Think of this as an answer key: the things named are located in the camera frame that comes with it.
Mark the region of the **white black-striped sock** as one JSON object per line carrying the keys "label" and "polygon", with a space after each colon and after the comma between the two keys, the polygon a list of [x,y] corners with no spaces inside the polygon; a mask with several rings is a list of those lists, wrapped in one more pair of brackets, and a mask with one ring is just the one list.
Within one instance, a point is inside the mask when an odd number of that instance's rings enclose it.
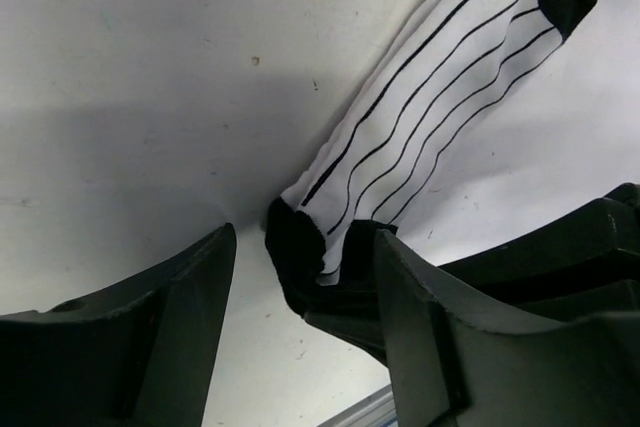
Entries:
{"label": "white black-striped sock", "polygon": [[376,306],[376,233],[397,233],[455,143],[532,76],[597,0],[426,0],[298,180],[265,245],[298,315]]}

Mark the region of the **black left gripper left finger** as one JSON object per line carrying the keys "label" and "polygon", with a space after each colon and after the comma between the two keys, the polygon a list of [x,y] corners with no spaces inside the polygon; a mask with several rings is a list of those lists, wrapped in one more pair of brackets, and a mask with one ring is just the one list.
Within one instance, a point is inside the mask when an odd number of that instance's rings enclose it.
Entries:
{"label": "black left gripper left finger", "polygon": [[198,426],[236,256],[224,225],[136,275],[1,319],[5,426]]}

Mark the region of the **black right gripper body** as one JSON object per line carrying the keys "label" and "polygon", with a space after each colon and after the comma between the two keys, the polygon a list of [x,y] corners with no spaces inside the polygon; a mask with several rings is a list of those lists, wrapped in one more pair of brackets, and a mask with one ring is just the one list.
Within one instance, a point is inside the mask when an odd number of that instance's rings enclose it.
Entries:
{"label": "black right gripper body", "polygon": [[[359,221],[347,235],[347,281],[304,320],[386,359],[373,241],[383,225]],[[442,265],[503,303],[554,320],[639,308],[639,187],[626,183],[519,238]]]}

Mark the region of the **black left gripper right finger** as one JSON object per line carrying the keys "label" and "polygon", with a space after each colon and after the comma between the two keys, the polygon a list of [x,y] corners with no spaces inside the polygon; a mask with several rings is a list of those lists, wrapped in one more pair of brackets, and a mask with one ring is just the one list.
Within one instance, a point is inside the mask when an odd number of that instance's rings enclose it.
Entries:
{"label": "black left gripper right finger", "polygon": [[374,265],[402,426],[635,426],[639,316],[573,322],[502,303],[424,261],[394,235]]}

